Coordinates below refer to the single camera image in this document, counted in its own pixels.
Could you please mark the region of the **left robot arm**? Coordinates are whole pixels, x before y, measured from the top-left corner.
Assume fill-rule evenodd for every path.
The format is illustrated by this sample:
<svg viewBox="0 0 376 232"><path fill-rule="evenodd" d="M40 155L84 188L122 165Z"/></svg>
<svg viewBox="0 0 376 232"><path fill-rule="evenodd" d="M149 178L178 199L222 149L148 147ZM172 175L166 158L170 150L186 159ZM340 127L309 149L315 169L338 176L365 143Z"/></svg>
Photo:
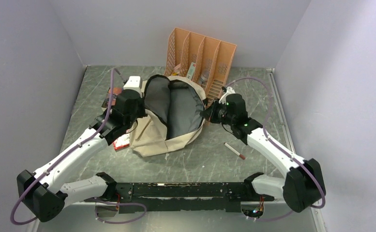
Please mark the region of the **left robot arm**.
<svg viewBox="0 0 376 232"><path fill-rule="evenodd" d="M67 206L97 198L116 196L116 181L101 172L89 179L67 183L68 175L93 155L124 135L138 118L144 117L143 94L139 87L124 88L112 110L106 109L63 153L34 172L23 170L17 177L19 199L41 222L47 222Z"/></svg>

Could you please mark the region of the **beige canvas backpack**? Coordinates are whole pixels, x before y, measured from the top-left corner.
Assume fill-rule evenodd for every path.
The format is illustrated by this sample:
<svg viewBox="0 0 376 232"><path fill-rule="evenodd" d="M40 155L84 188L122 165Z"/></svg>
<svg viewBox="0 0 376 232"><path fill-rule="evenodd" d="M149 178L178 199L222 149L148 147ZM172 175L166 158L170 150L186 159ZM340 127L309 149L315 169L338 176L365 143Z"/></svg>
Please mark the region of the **beige canvas backpack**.
<svg viewBox="0 0 376 232"><path fill-rule="evenodd" d="M202 132L206 94L186 77L154 75L143 81L145 112L130 133L130 148L142 157L183 149Z"/></svg>

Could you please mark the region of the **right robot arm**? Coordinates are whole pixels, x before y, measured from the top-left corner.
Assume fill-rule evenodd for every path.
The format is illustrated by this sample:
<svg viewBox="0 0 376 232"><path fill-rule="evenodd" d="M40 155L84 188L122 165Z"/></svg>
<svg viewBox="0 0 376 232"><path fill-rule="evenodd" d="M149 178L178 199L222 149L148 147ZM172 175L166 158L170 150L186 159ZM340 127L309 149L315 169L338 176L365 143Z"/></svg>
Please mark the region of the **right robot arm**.
<svg viewBox="0 0 376 232"><path fill-rule="evenodd" d="M318 161L304 159L279 144L261 123L249 117L240 94L224 94L200 115L210 123L228 125L237 139L261 153L280 171L281 178L266 174L251 177L243 188L247 199L256 200L260 195L282 199L298 213L307 207L324 207L326 189Z"/></svg>

